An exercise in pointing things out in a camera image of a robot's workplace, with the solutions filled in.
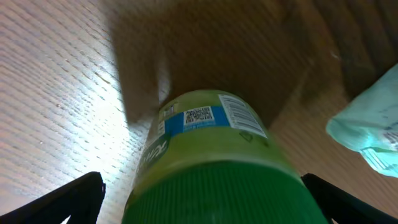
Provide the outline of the green lidded jar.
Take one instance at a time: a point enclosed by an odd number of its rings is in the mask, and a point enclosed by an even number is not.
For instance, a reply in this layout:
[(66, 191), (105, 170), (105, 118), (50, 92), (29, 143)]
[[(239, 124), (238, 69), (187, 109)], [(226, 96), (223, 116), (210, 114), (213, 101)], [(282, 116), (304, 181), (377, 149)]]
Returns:
[(123, 223), (326, 223), (300, 176), (241, 98), (191, 91), (160, 110)]

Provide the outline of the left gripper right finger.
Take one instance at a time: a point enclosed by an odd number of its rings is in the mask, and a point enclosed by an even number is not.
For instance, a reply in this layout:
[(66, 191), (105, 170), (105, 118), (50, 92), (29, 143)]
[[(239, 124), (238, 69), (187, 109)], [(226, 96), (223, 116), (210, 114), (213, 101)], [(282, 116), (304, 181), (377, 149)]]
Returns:
[(333, 184), (307, 173), (301, 180), (317, 202), (326, 220), (339, 224), (397, 224), (394, 218), (341, 190)]

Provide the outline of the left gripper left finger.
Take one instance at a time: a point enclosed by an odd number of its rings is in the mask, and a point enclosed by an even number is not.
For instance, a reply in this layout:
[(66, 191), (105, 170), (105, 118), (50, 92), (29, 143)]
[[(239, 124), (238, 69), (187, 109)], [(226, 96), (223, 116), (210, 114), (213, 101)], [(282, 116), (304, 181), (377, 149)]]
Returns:
[(101, 174), (89, 172), (1, 215), (1, 223), (96, 223), (105, 193)]

